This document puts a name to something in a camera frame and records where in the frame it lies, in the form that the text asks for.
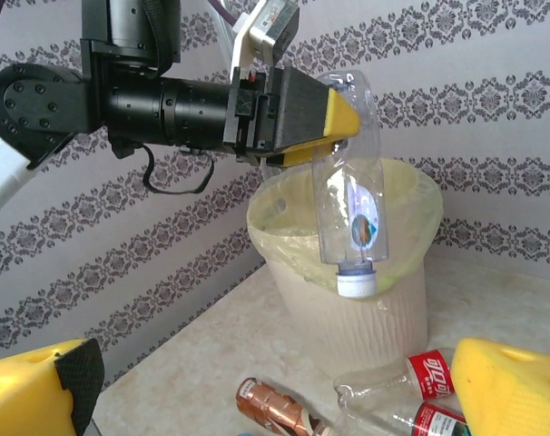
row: wallpaper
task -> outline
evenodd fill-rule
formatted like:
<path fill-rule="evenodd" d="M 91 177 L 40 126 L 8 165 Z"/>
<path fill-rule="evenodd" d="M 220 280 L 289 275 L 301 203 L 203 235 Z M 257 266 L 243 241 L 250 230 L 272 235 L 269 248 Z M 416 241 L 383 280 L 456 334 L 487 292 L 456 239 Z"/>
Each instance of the wallpaper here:
<path fill-rule="evenodd" d="M 182 2 L 182 62 L 168 75 L 227 81 L 215 24 Z M 0 71 L 81 68 L 81 2 L 7 0 Z M 192 188 L 206 160 L 155 147 L 153 181 Z M 246 231 L 260 171 L 226 154 L 200 195 L 147 192 L 144 152 L 117 160 L 107 132 L 78 135 L 0 212 L 0 358 L 96 338 L 109 386 L 262 265 Z"/>
<path fill-rule="evenodd" d="M 298 4 L 282 63 L 368 76 L 383 155 L 442 190 L 430 253 L 550 279 L 550 0 Z"/>

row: white bottle cap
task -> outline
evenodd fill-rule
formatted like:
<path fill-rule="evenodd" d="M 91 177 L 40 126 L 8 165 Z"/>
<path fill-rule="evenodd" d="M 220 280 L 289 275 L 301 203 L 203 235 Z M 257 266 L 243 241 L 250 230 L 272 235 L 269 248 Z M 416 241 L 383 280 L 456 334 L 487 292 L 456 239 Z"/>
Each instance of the white bottle cap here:
<path fill-rule="evenodd" d="M 346 298 L 367 298 L 375 295 L 376 274 L 338 274 L 338 294 Z"/>

